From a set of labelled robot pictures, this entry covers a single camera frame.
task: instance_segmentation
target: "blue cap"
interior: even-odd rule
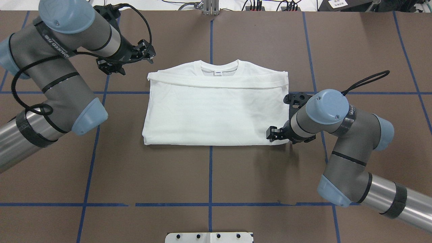
[[[18,73],[19,68],[13,60],[12,53],[10,53],[10,37],[11,35],[9,35],[8,38],[0,42],[0,66],[2,66],[4,69],[8,70],[12,75],[15,76]],[[19,78],[29,79],[30,77],[22,73]]]
[[[321,175],[320,184],[318,185],[318,194],[327,201],[343,208],[348,207],[351,203],[351,200],[347,198],[324,175]]]
[[[98,98],[94,98],[81,112],[72,126],[77,135],[84,135],[108,119],[108,113]]]
[[[39,15],[52,30],[63,34],[76,34],[90,27],[95,10],[85,0],[41,0]]]
[[[306,113],[314,122],[331,125],[342,121],[348,114],[349,103],[337,90],[322,90],[306,103]]]
[[[391,122],[377,116],[376,114],[373,114],[378,118],[379,125],[381,127],[381,138],[379,139],[379,143],[376,148],[374,148],[375,151],[381,151],[387,148],[389,143],[393,140],[394,136],[394,127],[391,124]]]

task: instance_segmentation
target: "white shirt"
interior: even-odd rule
[[[144,144],[276,145],[269,126],[288,120],[288,73],[236,60],[203,61],[149,73]]]

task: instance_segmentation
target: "robotic arm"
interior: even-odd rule
[[[281,129],[269,127],[267,139],[290,139],[295,144],[310,142],[321,131],[337,136],[318,186],[320,196],[342,207],[351,202],[366,205],[432,233],[431,197],[365,172],[371,152],[384,150],[392,141],[393,125],[357,109],[344,95],[336,90],[287,95],[290,119]]]
[[[32,25],[0,42],[0,65],[15,75],[12,92],[25,107],[0,127],[0,173],[45,148],[69,131],[83,135],[108,118],[105,108],[69,62],[76,54],[98,57],[106,74],[125,74],[123,64],[140,60],[152,63],[155,51],[149,42],[130,44],[120,33],[119,9],[129,6],[95,6],[85,0],[41,0],[39,17]],[[133,8],[146,22],[138,10]],[[84,47],[92,53],[77,52]],[[28,106],[15,91],[17,79],[32,78],[47,97]]]

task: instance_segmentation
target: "white sticker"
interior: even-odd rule
[[[330,0],[328,3],[330,3],[330,6],[334,9],[348,5],[345,0]]]

